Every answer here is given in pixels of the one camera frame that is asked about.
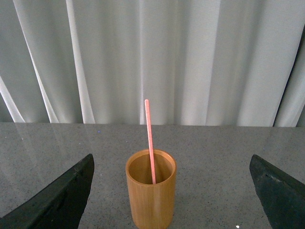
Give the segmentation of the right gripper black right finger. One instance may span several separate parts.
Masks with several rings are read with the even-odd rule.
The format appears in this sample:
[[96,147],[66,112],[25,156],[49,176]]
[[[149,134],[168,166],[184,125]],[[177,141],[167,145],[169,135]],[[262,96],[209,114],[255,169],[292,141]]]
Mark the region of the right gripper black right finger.
[[249,170],[256,194],[274,229],[305,227],[305,185],[258,155]]

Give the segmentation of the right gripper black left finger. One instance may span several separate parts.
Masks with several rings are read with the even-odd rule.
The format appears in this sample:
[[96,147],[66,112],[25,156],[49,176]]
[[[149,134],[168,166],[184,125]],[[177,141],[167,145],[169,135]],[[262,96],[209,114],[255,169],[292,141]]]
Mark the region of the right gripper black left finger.
[[94,174],[88,154],[47,187],[0,219],[2,229],[76,229],[87,205]]

